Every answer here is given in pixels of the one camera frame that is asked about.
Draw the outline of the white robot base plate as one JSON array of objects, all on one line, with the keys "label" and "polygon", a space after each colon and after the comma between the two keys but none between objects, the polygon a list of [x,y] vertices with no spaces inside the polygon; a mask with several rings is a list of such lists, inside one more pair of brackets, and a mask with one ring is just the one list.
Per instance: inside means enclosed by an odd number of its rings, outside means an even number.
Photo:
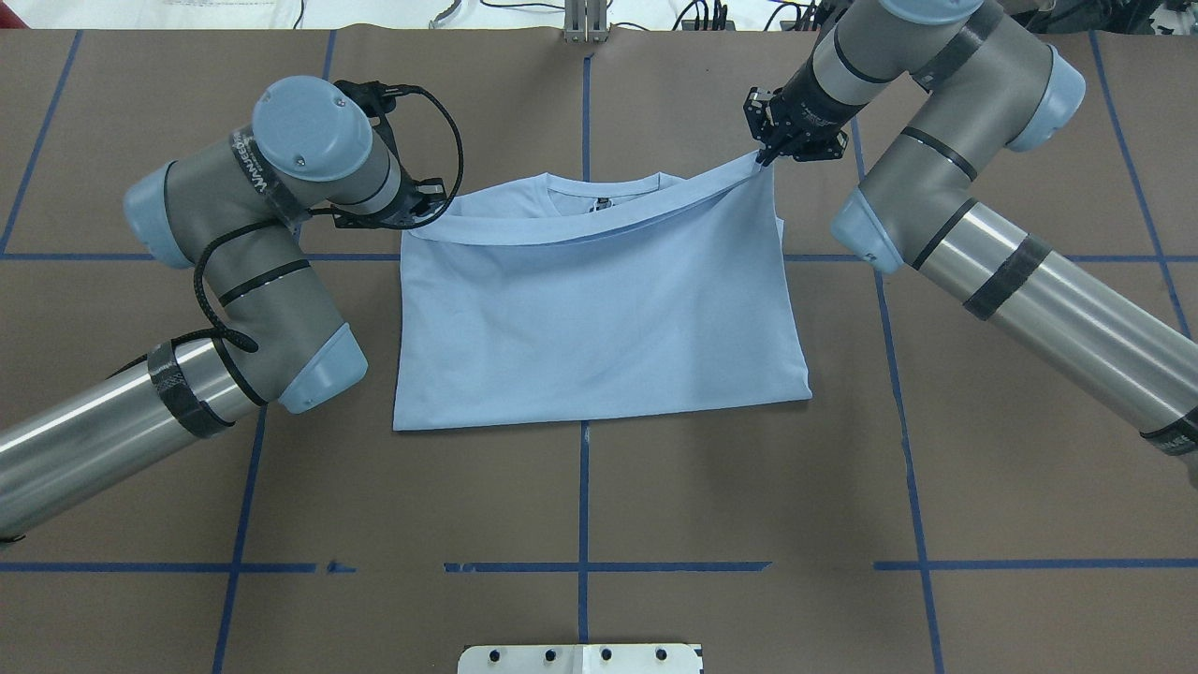
[{"label": "white robot base plate", "polygon": [[685,643],[474,645],[458,673],[703,673],[702,648]]}]

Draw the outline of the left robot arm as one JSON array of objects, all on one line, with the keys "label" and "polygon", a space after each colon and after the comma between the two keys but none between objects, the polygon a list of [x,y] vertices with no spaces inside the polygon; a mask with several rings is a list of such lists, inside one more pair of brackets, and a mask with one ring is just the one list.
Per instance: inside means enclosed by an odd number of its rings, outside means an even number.
[{"label": "left robot arm", "polygon": [[353,332],[300,247],[300,227],[430,225],[456,198],[403,166],[388,115],[428,90],[274,81],[252,120],[125,192],[125,221],[158,263],[192,273],[207,320],[102,383],[4,431],[4,547],[270,403],[302,414],[364,378]]}]

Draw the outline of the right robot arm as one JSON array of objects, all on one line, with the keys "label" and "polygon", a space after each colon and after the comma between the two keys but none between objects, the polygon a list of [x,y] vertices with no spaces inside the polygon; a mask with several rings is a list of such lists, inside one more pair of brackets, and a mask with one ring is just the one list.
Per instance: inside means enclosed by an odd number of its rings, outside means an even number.
[{"label": "right robot arm", "polygon": [[910,266],[1194,469],[1194,342],[972,196],[997,154],[1039,148],[1087,95],[1000,4],[848,5],[782,89],[746,95],[760,165],[842,157],[847,125],[902,75],[928,98],[852,189],[834,238],[882,273]]}]

